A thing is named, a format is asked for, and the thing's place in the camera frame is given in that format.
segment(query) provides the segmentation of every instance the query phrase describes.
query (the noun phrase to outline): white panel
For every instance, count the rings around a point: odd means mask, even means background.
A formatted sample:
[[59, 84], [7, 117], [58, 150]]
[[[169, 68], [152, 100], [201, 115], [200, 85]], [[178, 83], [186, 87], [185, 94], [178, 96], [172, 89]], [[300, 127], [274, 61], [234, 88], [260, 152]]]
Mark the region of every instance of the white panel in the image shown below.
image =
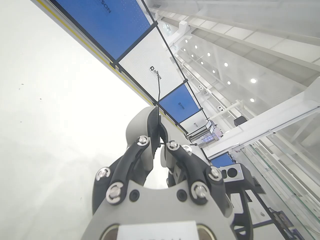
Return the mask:
[[243, 29], [243, 28], [239, 28], [239, 27], [232, 27], [228, 32], [226, 32], [225, 34], [227, 36], [231, 36], [233, 38], [236, 39], [245, 39], [248, 35], [250, 35], [251, 33], [253, 33], [252, 30], [248, 30], [248, 29]]
[[180, 21], [182, 21], [182, 20], [184, 20], [185, 18], [186, 18], [186, 16], [182, 14], [181, 16], [179, 16], [178, 19], [179, 19]]
[[211, 30], [224, 34], [225, 32], [227, 32], [228, 30], [230, 30], [232, 28], [231, 25], [225, 25], [225, 24], [217, 24], [216, 26], [214, 26]]
[[158, 99], [158, 76], [161, 96], [176, 88], [182, 79], [170, 60], [170, 53], [162, 46], [163, 40], [157, 29], [153, 29], [120, 64], [155, 99]]
[[206, 124], [206, 117], [202, 111], [199, 111], [195, 115], [191, 116], [187, 120], [183, 121], [180, 125], [189, 133], [200, 129]]
[[213, 28], [217, 23], [212, 22], [212, 21], [205, 21], [201, 27], [206, 28], [206, 29], [211, 29]]
[[307, 62], [312, 62], [317, 58], [320, 58], [319, 46], [289, 39], [281, 41], [279, 44], [275, 45], [272, 50]]
[[283, 40], [282, 37], [261, 33], [261, 32], [255, 32], [251, 36], [249, 36], [245, 41], [265, 47], [265, 48], [272, 48], [274, 45], [279, 43], [281, 40]]
[[199, 19], [199, 18], [196, 18], [194, 21], [192, 21], [192, 24], [195, 25], [195, 26], [199, 26], [201, 25], [205, 20], [203, 19]]

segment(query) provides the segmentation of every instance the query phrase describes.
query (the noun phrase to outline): white label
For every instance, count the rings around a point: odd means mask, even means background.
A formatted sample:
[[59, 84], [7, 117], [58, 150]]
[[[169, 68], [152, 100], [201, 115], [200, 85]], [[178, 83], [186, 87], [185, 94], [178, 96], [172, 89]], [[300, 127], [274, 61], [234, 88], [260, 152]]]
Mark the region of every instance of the white label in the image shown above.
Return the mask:
[[199, 240], [195, 221], [120, 225], [117, 240]]

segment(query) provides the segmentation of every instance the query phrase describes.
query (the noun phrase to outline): robotic hand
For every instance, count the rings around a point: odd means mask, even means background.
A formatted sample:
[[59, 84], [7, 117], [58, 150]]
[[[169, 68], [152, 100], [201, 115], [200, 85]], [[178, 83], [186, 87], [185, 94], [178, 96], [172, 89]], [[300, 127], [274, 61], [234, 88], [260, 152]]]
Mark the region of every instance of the robotic hand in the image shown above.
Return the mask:
[[[160, 137], [168, 188], [148, 189], [143, 185]], [[95, 176], [93, 217], [82, 240], [253, 238], [245, 190], [254, 182], [243, 165], [232, 165], [235, 175], [211, 166], [200, 148], [161, 118], [156, 107], [143, 109], [131, 120], [126, 139], [124, 155]], [[233, 212], [232, 193], [240, 194], [242, 214]], [[235, 226], [243, 227], [245, 234], [236, 233]]]

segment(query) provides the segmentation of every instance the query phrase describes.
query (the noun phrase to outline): perforated panel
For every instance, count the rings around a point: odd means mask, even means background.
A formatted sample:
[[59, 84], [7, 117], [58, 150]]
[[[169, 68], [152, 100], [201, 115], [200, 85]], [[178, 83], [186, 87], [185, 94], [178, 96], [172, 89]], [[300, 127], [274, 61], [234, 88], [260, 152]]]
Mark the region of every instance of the perforated panel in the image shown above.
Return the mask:
[[159, 94], [158, 74], [160, 98], [183, 82], [177, 65], [171, 62], [171, 54], [164, 46], [158, 30], [153, 29], [120, 61], [129, 74], [156, 100]]

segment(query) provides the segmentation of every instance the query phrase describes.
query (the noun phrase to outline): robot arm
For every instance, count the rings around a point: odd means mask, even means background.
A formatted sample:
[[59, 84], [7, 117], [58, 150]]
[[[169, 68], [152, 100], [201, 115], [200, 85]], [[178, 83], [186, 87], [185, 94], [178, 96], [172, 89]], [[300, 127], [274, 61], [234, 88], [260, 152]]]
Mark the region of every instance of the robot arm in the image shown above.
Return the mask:
[[[190, 141], [168, 123], [164, 118], [159, 120], [155, 107], [143, 109], [129, 123], [126, 152], [95, 176], [93, 217], [82, 240], [119, 240], [127, 225], [136, 231], [144, 225], [143, 231], [151, 224], [183, 221], [194, 221], [201, 240], [253, 238], [244, 194], [253, 185], [250, 173], [239, 164], [242, 178], [231, 179], [226, 186], [221, 171], [197, 156], [201, 150], [191, 148]], [[160, 137], [164, 141], [161, 163], [169, 168], [168, 188], [153, 190], [143, 185], [153, 168]], [[231, 193], [240, 193], [243, 214], [233, 213]], [[235, 233], [235, 226], [243, 226], [245, 235]]]

